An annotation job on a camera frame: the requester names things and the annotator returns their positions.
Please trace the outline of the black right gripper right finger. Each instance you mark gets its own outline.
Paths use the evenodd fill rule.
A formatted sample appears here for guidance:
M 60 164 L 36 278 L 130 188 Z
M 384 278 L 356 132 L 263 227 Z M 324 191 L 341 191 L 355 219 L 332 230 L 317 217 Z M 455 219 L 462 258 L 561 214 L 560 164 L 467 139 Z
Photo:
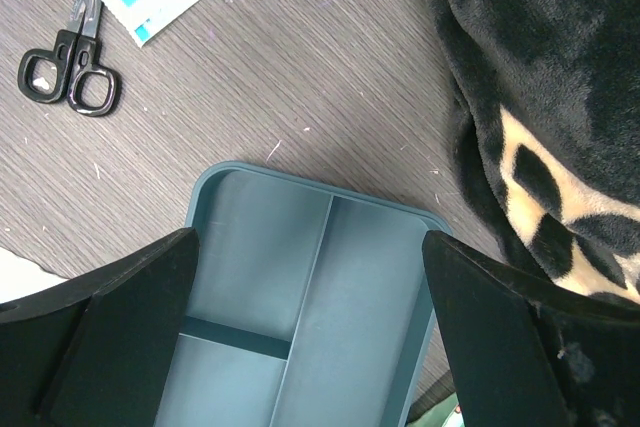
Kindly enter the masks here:
M 467 426 L 636 426 L 639 310 L 575 294 L 437 231 L 426 278 Z

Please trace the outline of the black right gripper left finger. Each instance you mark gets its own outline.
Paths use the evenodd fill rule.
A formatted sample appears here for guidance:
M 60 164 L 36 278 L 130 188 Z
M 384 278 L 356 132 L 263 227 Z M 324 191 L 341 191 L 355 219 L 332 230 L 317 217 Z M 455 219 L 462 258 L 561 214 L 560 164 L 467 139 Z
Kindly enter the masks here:
M 153 425 L 194 282 L 195 229 L 1 306 L 4 426 Z

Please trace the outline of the dark teal divided tray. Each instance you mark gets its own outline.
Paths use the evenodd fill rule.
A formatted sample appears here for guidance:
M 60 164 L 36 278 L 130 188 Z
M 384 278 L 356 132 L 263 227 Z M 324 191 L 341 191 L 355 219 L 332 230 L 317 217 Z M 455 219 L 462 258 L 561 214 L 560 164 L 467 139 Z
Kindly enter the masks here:
M 401 426 L 440 217 L 240 162 L 197 180 L 199 261 L 156 424 Z

